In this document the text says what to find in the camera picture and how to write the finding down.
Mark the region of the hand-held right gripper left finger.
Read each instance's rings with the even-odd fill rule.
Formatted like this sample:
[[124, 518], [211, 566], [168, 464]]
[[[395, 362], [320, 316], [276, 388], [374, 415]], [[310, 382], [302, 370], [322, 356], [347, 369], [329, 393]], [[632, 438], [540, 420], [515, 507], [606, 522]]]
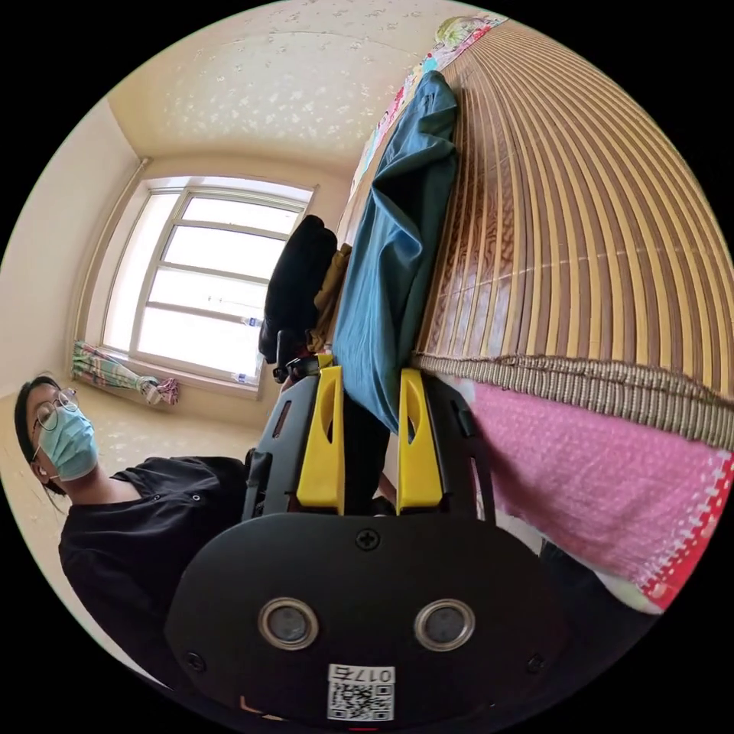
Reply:
[[307, 511], [345, 512], [343, 370], [321, 370], [296, 497]]

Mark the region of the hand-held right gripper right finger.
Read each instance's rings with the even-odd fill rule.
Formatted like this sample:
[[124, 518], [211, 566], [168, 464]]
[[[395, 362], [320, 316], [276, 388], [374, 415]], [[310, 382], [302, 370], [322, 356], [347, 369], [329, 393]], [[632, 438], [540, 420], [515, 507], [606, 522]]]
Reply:
[[427, 393], [422, 374], [401, 371], [396, 513], [432, 512], [443, 498]]

